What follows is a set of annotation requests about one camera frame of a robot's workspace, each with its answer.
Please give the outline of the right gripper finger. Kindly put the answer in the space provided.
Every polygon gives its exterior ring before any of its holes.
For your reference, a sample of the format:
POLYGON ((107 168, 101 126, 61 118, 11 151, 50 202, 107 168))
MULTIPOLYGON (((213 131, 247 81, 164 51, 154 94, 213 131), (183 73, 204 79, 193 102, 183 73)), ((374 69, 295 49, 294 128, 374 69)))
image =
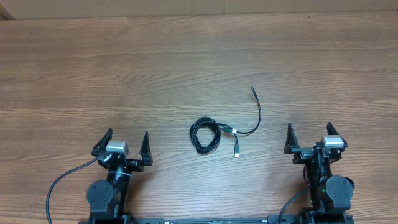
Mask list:
POLYGON ((295 154, 299 151, 299 142, 294 132, 293 124, 288 124, 287 139, 284 146, 284 154, 295 154))
POLYGON ((337 130, 334 128, 331 122, 328 122, 326 125, 326 130, 328 135, 338 135, 341 140, 343 141, 343 147, 346 148, 348 147, 348 143, 344 140, 344 138, 337 132, 337 130))

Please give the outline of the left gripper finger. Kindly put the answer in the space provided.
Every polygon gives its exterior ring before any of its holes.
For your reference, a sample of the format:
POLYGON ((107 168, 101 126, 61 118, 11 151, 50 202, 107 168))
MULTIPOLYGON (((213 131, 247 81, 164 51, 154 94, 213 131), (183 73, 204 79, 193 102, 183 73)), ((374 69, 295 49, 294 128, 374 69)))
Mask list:
POLYGON ((149 146, 149 133, 145 132, 144 139, 142 141, 141 150, 139 152, 141 155, 141 164, 144 166, 151 166, 153 164, 152 153, 149 146))
POLYGON ((106 134, 98 141, 97 144, 93 147, 91 151, 91 155, 94 157, 98 157, 102 151, 106 149, 107 144, 110 140, 112 140, 113 130, 109 128, 106 134))

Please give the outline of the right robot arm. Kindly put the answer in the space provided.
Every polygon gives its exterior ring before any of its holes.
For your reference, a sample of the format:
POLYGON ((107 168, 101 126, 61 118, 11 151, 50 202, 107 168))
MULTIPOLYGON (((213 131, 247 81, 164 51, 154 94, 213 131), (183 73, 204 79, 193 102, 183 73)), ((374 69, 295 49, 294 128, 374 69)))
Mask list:
POLYGON ((342 158, 348 143, 338 134, 331 123, 326 125, 327 134, 312 147, 301 148, 294 132, 293 124, 288 124, 284 154, 291 154, 293 164, 302 164, 303 178, 308 185, 294 195, 282 207, 278 222, 282 223, 286 208, 296 199, 308 193, 310 208, 303 208, 287 223, 353 223, 353 218, 346 215, 351 208, 355 184, 347 177, 333 175, 330 165, 342 158))

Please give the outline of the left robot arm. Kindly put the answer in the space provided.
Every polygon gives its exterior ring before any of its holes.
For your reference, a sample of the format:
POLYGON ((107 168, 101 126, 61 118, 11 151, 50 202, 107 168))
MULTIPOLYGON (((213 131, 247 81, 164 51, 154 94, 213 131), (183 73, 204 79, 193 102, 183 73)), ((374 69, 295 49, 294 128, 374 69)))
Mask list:
POLYGON ((113 130, 93 147, 91 155, 108 173, 106 179, 93 182, 86 192, 90 204, 89 223, 137 223, 131 212, 125 211, 127 195, 133 172, 143 172, 153 164, 149 146, 149 133, 145 133, 139 154, 140 159, 129 159, 126 141, 112 139, 113 130))

